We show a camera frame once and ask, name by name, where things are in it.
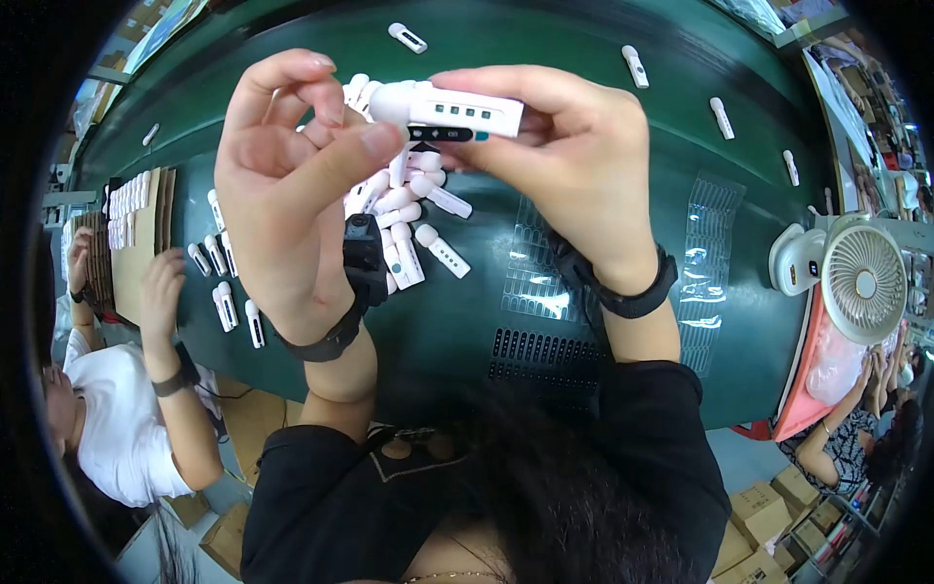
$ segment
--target fan grille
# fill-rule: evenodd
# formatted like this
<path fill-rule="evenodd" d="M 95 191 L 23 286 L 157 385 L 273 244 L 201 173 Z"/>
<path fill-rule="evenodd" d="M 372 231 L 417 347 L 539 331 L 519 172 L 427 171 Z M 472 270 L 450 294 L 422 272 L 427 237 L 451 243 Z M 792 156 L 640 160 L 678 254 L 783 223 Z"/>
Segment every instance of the fan grille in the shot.
<path fill-rule="evenodd" d="M 842 315 L 864 331 L 885 326 L 901 313 L 906 293 L 904 266 L 888 237 L 868 227 L 842 232 L 825 264 L 830 294 Z M 869 297 L 856 291 L 856 277 L 868 272 L 875 280 Z"/>

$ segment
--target black wrist strap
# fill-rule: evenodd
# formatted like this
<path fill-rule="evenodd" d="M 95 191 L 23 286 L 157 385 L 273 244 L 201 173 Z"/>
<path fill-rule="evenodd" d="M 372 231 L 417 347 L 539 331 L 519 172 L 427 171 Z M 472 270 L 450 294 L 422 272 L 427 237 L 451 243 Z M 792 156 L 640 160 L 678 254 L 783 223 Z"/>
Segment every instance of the black wrist strap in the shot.
<path fill-rule="evenodd" d="M 357 334 L 360 332 L 360 320 L 369 307 L 369 293 L 367 287 L 357 287 L 354 290 L 354 301 L 353 305 L 350 306 L 350 310 L 317 343 L 299 347 L 284 339 L 278 331 L 276 331 L 276 336 L 279 337 L 279 340 L 282 341 L 282 344 L 292 355 L 304 362 L 326 363 L 334 361 L 343 355 L 344 349 L 349 347 L 350 343 L 357 338 Z"/>
<path fill-rule="evenodd" d="M 655 312 L 668 298 L 668 291 L 678 280 L 678 266 L 674 258 L 662 246 L 656 246 L 658 272 L 655 281 L 645 292 L 636 296 L 622 296 L 600 284 L 593 274 L 593 266 L 587 263 L 580 270 L 581 279 L 597 294 L 600 303 L 610 312 L 624 319 L 640 319 Z"/>
<path fill-rule="evenodd" d="M 185 371 L 179 367 L 178 372 L 162 383 L 152 382 L 152 389 L 156 392 L 156 397 L 168 397 L 178 390 L 183 390 L 189 386 Z"/>

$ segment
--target necklace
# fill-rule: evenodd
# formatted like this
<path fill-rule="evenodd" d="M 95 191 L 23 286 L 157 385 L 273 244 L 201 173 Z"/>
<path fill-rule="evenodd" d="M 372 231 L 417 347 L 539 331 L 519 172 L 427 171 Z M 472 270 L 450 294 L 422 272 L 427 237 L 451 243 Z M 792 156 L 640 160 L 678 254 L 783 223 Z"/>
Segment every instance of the necklace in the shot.
<path fill-rule="evenodd" d="M 492 572 L 443 572 L 441 574 L 428 574 L 427 576 L 415 576 L 410 577 L 405 581 L 404 584 L 411 584 L 412 582 L 418 582 L 420 580 L 428 580 L 437 577 L 455 577 L 455 576 L 484 576 L 496 578 L 497 584 L 509 584 L 505 579 L 493 574 Z"/>

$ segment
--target patterned shirt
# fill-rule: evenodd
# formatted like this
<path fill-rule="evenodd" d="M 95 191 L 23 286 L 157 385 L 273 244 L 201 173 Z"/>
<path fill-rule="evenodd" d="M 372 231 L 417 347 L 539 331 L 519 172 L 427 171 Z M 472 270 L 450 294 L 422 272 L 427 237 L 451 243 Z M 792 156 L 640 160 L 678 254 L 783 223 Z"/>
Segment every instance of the patterned shirt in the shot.
<path fill-rule="evenodd" d="M 830 488 L 819 478 L 804 470 L 798 462 L 795 455 L 795 449 L 800 446 L 804 439 L 808 437 L 817 424 L 813 424 L 806 430 L 802 430 L 791 436 L 784 442 L 778 444 L 778 448 L 788 457 L 805 478 L 808 479 L 815 489 L 823 494 L 849 494 L 859 487 L 859 484 L 866 478 L 866 451 L 859 446 L 859 431 L 862 430 L 869 435 L 875 431 L 876 424 L 879 421 L 871 413 L 865 410 L 855 410 L 840 424 L 827 439 L 827 445 L 824 446 L 824 452 L 833 459 L 833 465 L 840 475 L 840 482 L 837 487 Z"/>

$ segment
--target bracelet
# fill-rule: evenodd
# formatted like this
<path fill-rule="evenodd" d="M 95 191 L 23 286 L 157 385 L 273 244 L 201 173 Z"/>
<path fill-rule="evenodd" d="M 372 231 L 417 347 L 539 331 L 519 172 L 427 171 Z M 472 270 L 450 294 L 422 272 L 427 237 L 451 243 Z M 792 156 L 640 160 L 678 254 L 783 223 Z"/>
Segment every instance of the bracelet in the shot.
<path fill-rule="evenodd" d="M 185 374 L 182 371 L 182 368 L 179 367 L 177 373 L 171 376 L 166 381 L 161 383 L 152 382 L 152 389 L 156 392 L 156 397 L 168 397 L 178 390 L 183 390 L 188 387 L 189 383 L 185 379 Z"/>

